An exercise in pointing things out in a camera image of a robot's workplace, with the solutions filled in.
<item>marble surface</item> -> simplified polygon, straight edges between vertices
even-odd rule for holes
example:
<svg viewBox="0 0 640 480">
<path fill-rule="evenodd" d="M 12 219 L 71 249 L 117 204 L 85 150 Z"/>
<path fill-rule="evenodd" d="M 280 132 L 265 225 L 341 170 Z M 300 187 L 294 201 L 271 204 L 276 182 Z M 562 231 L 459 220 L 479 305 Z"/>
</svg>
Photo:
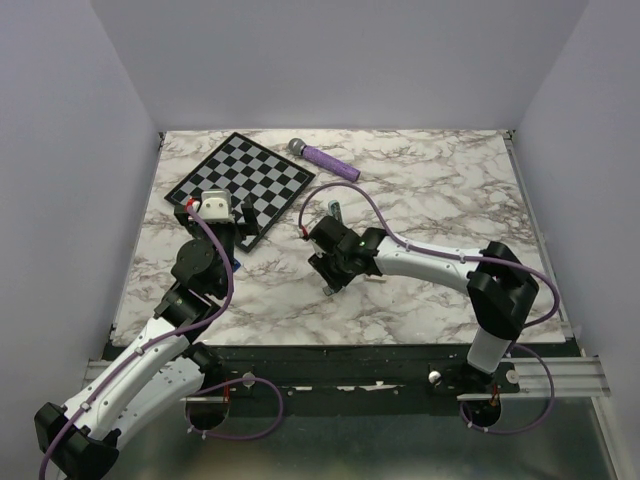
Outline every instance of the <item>marble surface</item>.
<svg viewBox="0 0 640 480">
<path fill-rule="evenodd" d="M 190 239 L 163 197 L 231 131 L 170 132 L 160 158 L 149 205 L 116 320 L 113 341 L 128 344 L 173 283 L 169 273 L 180 246 Z M 241 131 L 288 158 L 287 142 L 309 145 L 362 171 L 358 185 L 373 196 L 391 227 L 409 238 L 443 246 L 483 247 L 502 241 L 523 263 L 541 268 L 532 226 L 500 133 L 495 131 Z M 313 186 L 335 181 L 317 173 Z M 250 253 L 236 278 L 230 311 L 201 339 L 209 344 L 460 343 L 473 339 L 476 322 L 468 298 L 428 282 L 390 277 L 385 283 L 358 278 L 326 297 L 323 281 L 307 263 L 311 246 L 298 237 L 297 213 L 304 194 Z M 344 221 L 362 232 L 377 226 L 354 191 L 335 188 L 314 198 L 307 226 L 339 200 Z M 551 305 L 546 288 L 534 305 L 539 316 Z M 564 340 L 559 319 L 525 330 L 527 342 Z"/>
</svg>

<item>purple cable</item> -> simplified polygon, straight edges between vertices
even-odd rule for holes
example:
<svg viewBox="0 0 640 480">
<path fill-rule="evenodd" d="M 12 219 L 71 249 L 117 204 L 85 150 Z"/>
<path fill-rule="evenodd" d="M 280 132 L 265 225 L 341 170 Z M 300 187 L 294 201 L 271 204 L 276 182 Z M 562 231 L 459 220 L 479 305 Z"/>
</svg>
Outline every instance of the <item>purple cable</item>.
<svg viewBox="0 0 640 480">
<path fill-rule="evenodd" d="M 220 388 L 224 388 L 228 385 L 235 385 L 236 383 L 243 383 L 246 381 L 252 381 L 252 382 L 258 382 L 258 383 L 263 383 L 265 385 L 268 385 L 274 392 L 276 392 L 276 396 L 278 397 L 278 415 L 276 417 L 276 419 L 274 420 L 274 422 L 265 430 L 258 432 L 258 433 L 253 433 L 251 435 L 227 435 L 224 433 L 216 433 L 214 431 L 211 430 L 198 430 L 196 427 L 193 426 L 193 424 L 191 423 L 191 415 L 190 412 L 187 410 L 187 420 L 189 421 L 189 425 L 190 425 L 190 430 L 200 433 L 200 434 L 205 434 L 207 437 L 211 437 L 211 438 L 219 438 L 221 440 L 238 440 L 238 441 L 244 441 L 244 440 L 257 440 L 259 438 L 263 438 L 266 437 L 267 435 L 269 435 L 271 432 L 273 432 L 278 425 L 280 425 L 280 422 L 282 421 L 282 416 L 284 414 L 284 400 L 282 399 L 282 394 L 280 393 L 280 390 L 278 390 L 278 387 L 276 387 L 273 383 L 271 383 L 269 380 L 264 379 L 264 378 L 258 378 L 258 377 L 254 377 L 251 379 L 246 379 L 246 378 L 235 378 L 233 380 L 229 380 L 227 382 L 223 382 L 219 385 L 215 385 L 213 387 L 209 387 L 209 388 L 205 388 L 203 390 L 200 390 L 199 392 L 196 392 L 193 394 L 193 396 L 195 395 L 204 395 L 205 393 L 210 393 L 213 392 L 214 390 L 219 390 Z"/>
<path fill-rule="evenodd" d="M 467 417 L 467 414 L 465 412 L 465 408 L 468 407 L 467 404 L 465 402 L 460 402 L 460 417 L 462 417 L 462 420 L 464 421 L 464 423 L 466 423 L 467 426 L 472 430 L 476 430 L 482 433 L 489 433 L 491 435 L 516 435 L 518 433 L 528 432 L 540 426 L 540 424 L 542 424 L 542 422 L 544 422 L 547 419 L 547 417 L 551 414 L 551 410 L 553 410 L 553 406 L 556 403 L 556 388 L 553 383 L 553 377 L 551 376 L 551 370 L 549 370 L 549 366 L 546 363 L 544 363 L 544 360 L 540 355 L 538 355 L 536 352 L 534 352 L 530 348 L 527 348 L 524 345 L 513 345 L 513 348 L 522 350 L 523 352 L 528 353 L 532 357 L 535 357 L 535 359 L 540 362 L 540 365 L 542 365 L 542 368 L 544 368 L 544 371 L 547 374 L 547 378 L 549 379 L 549 390 L 550 390 L 549 403 L 547 404 L 547 408 L 542 413 L 542 415 L 538 417 L 537 420 L 535 420 L 534 422 L 530 423 L 525 427 L 515 428 L 513 430 L 489 430 L 488 428 L 485 429 L 483 427 L 479 427 L 478 425 L 474 425 L 473 421 L 471 420 L 471 415 Z"/>
<path fill-rule="evenodd" d="M 327 188 L 331 188 L 331 187 L 347 187 L 347 188 L 351 188 L 353 190 L 355 190 L 356 192 L 360 193 L 367 202 L 369 202 L 369 205 L 371 205 L 371 208 L 373 208 L 373 211 L 375 212 L 376 216 L 378 217 L 378 220 L 380 220 L 380 223 L 382 224 L 382 227 L 385 229 L 385 231 L 387 232 L 387 235 L 389 235 L 389 237 L 395 241 L 398 245 L 405 247 L 411 251 L 414 252 L 418 252 L 418 253 L 424 253 L 426 255 L 432 255 L 435 257 L 440 257 L 440 258 L 446 258 L 449 260 L 462 260 L 461 257 L 459 255 L 456 255 L 454 253 L 445 253 L 445 252 L 439 252 L 437 250 L 431 250 L 430 248 L 421 248 L 421 247 L 416 247 L 415 245 L 411 245 L 411 244 L 407 244 L 406 242 L 404 242 L 403 240 L 401 240 L 395 233 L 393 233 L 393 231 L 391 230 L 391 227 L 389 227 L 389 224 L 387 223 L 387 221 L 384 219 L 384 217 L 382 216 L 382 212 L 380 211 L 380 208 L 378 208 L 378 206 L 376 205 L 376 203 L 373 201 L 373 199 L 371 198 L 371 196 L 365 192 L 362 188 L 358 187 L 357 185 L 353 185 L 351 183 L 346 183 L 346 182 L 332 182 L 332 183 L 327 183 L 326 185 L 322 185 L 318 188 L 316 188 L 313 192 L 311 192 L 311 194 L 305 199 L 304 203 L 302 204 L 302 207 L 300 207 L 300 214 L 298 216 L 298 227 L 300 229 L 303 229 L 304 231 L 304 226 L 302 225 L 302 216 L 304 215 L 304 209 L 307 207 L 307 205 L 309 204 L 309 201 L 316 196 L 316 194 L 318 194 L 318 192 L 325 190 Z M 549 277 L 547 277 L 545 274 L 538 272 L 537 270 L 531 268 L 531 267 L 527 267 L 526 265 L 522 265 L 520 263 L 516 263 L 516 262 L 510 262 L 508 260 L 502 260 L 500 258 L 491 258 L 491 257 L 476 257 L 476 256 L 468 256 L 468 257 L 464 257 L 464 261 L 469 261 L 469 262 L 484 262 L 484 263 L 494 263 L 496 265 L 504 265 L 510 268 L 517 268 L 518 270 L 523 270 L 535 277 L 538 277 L 540 280 L 542 280 L 551 290 L 551 293 L 553 294 L 553 306 L 551 307 L 551 310 L 549 310 L 549 312 L 547 312 L 545 315 L 541 316 L 540 318 L 537 318 L 527 324 L 525 324 L 524 328 L 528 328 L 528 327 L 533 327 L 534 325 L 539 325 L 542 322 L 545 322 L 547 320 L 549 320 L 553 315 L 555 315 L 555 313 L 558 311 L 558 309 L 560 308 L 560 292 L 558 292 L 558 289 L 556 288 L 556 286 L 553 284 L 553 282 L 551 281 L 551 279 Z"/>
<path fill-rule="evenodd" d="M 227 274 L 227 285 L 228 285 L 227 286 L 227 296 L 226 296 L 226 298 L 224 300 L 224 303 L 220 307 L 220 309 L 218 311 L 216 311 L 210 317 L 205 318 L 204 320 L 201 320 L 198 323 L 194 323 L 193 325 L 190 325 L 188 327 L 178 328 L 176 330 L 173 330 L 171 332 L 167 332 L 167 333 L 165 333 L 163 335 L 159 335 L 159 336 L 149 340 L 147 343 L 145 343 L 141 347 L 141 349 L 143 351 L 143 354 L 150 347 L 156 345 L 157 343 L 159 343 L 159 342 L 161 342 L 161 341 L 163 341 L 163 340 L 165 340 L 165 339 L 167 339 L 169 337 L 173 337 L 173 336 L 177 336 L 177 335 L 183 335 L 183 334 L 185 334 L 187 332 L 190 332 L 192 330 L 195 330 L 197 328 L 202 328 L 204 326 L 209 325 L 211 322 L 213 322 L 218 317 L 220 317 L 220 315 L 222 315 L 227 310 L 227 308 L 229 308 L 229 304 L 231 303 L 231 297 L 233 297 L 233 268 L 231 266 L 231 262 L 229 261 L 229 257 L 227 257 L 227 254 L 224 251 L 224 247 L 222 246 L 222 244 L 220 243 L 218 238 L 215 236 L 215 234 L 211 231 L 211 229 L 209 228 L 209 225 L 207 225 L 205 223 L 205 221 L 202 220 L 202 218 L 200 218 L 200 216 L 193 210 L 193 208 L 191 206 L 187 207 L 187 212 L 189 213 L 189 215 L 191 215 L 193 217 L 193 219 L 196 221 L 196 223 L 198 225 L 200 225 L 200 227 L 202 227 L 202 230 L 204 230 L 204 232 L 207 234 L 209 239 L 213 242 L 213 245 L 215 246 L 216 251 L 220 254 L 220 257 L 222 258 L 222 263 L 224 264 L 225 273 Z M 93 390 L 93 393 L 87 398 L 87 401 L 85 403 L 87 403 L 87 405 L 91 405 L 96 400 L 96 398 L 98 398 L 98 396 L 102 393 L 102 391 L 116 377 L 118 377 L 118 375 L 120 375 L 120 373 L 125 368 L 127 368 L 127 366 L 135 358 L 137 358 L 139 356 L 140 355 L 138 353 L 132 353 L 127 358 L 125 358 L 122 361 L 122 363 L 120 363 L 113 370 L 113 372 L 111 372 L 102 381 L 102 383 L 100 383 L 100 385 L 98 385 Z M 40 470 L 39 470 L 39 474 L 38 474 L 38 479 L 39 480 L 46 480 L 45 474 L 46 474 L 46 471 L 47 471 L 47 465 L 49 464 L 49 461 L 51 460 L 51 457 L 53 456 L 53 452 L 55 451 L 55 449 L 57 448 L 58 444 L 60 443 L 62 438 L 65 436 L 65 434 L 69 431 L 71 426 L 82 416 L 83 413 L 84 413 L 84 410 L 82 408 L 78 409 L 78 411 L 71 416 L 69 421 L 64 424 L 64 426 L 60 429 L 58 434 L 54 437 L 53 441 L 49 445 L 49 448 L 47 448 L 47 451 L 44 454 L 44 458 L 42 459 L 42 462 L 40 463 Z"/>
</svg>

